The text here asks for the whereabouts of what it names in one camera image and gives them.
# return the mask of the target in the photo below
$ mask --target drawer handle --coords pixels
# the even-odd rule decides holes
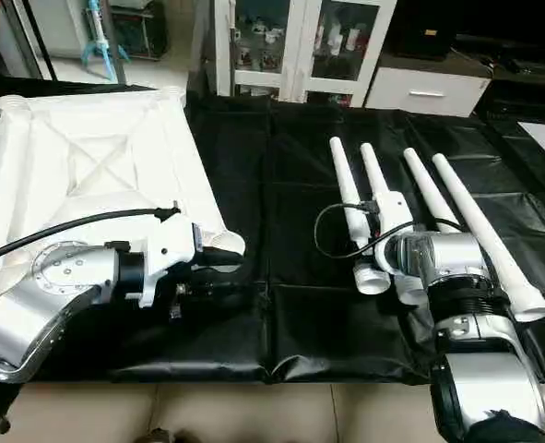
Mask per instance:
[[[445,94],[443,92],[429,92],[425,90],[410,90],[409,95],[414,97],[432,97],[433,99],[442,99]]]

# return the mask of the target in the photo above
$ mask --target white 3d-printed part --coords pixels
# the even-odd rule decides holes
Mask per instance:
[[[242,254],[228,231],[184,115],[184,90],[0,98],[0,246],[45,227],[109,210],[170,208],[202,230],[205,245]],[[0,258],[0,293],[37,251],[58,241],[139,249],[152,216],[99,221]]]

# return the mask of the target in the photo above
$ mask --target white bottle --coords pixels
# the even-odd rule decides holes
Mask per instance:
[[[331,30],[329,30],[329,35],[327,36],[327,46],[330,48],[334,46],[334,42],[341,31],[342,25],[339,24],[339,21],[335,21],[331,27]]]
[[[329,53],[337,57],[339,55],[339,50],[342,47],[343,41],[344,41],[344,36],[342,34],[338,34],[338,36],[334,39],[334,44],[331,46]]]
[[[319,51],[319,48],[321,48],[321,42],[324,39],[324,32],[326,31],[326,27],[322,24],[319,25],[319,28],[317,28],[317,33],[315,34],[315,50]]]
[[[360,35],[361,30],[358,28],[352,28],[348,33],[348,39],[346,40],[346,50],[354,51],[356,49],[356,41]]]

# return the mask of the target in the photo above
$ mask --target table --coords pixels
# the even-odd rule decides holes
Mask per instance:
[[[0,96],[111,90],[123,88],[0,79]],[[426,382],[427,310],[404,307],[392,290],[357,293],[351,263],[314,249],[316,214],[339,201],[328,147],[334,135],[363,196],[370,189],[358,147],[369,141],[390,187],[432,228],[401,154],[412,146],[424,160],[446,155],[545,295],[545,151],[516,122],[268,98],[191,97],[186,111],[223,218],[246,241],[245,264],[231,275],[197,273],[195,293],[182,299],[183,317],[173,321],[163,306],[92,307],[73,318],[38,379]],[[343,247],[343,216],[328,219],[321,236],[327,247]],[[545,381],[545,319],[521,333]]]

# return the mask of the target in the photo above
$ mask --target tiled floor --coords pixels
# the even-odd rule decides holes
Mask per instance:
[[[162,88],[164,86],[185,88],[188,79],[188,60],[189,54],[187,51],[178,51],[176,48],[171,48],[159,61],[133,59],[130,63],[123,62],[126,83],[149,88]],[[54,57],[52,61],[59,80],[82,83],[113,83],[108,78],[103,60],[99,57],[91,57],[87,69],[81,65],[78,59],[74,58]],[[43,76],[50,78],[46,65],[39,61],[39,66]]]
[[[132,443],[150,428],[204,443],[442,442],[428,387],[397,384],[28,385],[1,443]]]
[[[172,18],[169,25],[171,43],[168,52],[159,61],[138,58],[133,58],[130,63],[123,61],[126,83],[149,88],[163,88],[165,86],[185,88],[190,63],[192,28],[193,18],[191,12],[185,11],[176,18]],[[103,60],[98,56],[92,56],[89,59],[87,68],[81,64],[78,58],[52,57],[51,61],[59,80],[82,83],[113,83],[108,77]],[[50,79],[51,75],[44,60],[40,57],[38,62],[42,76]]]

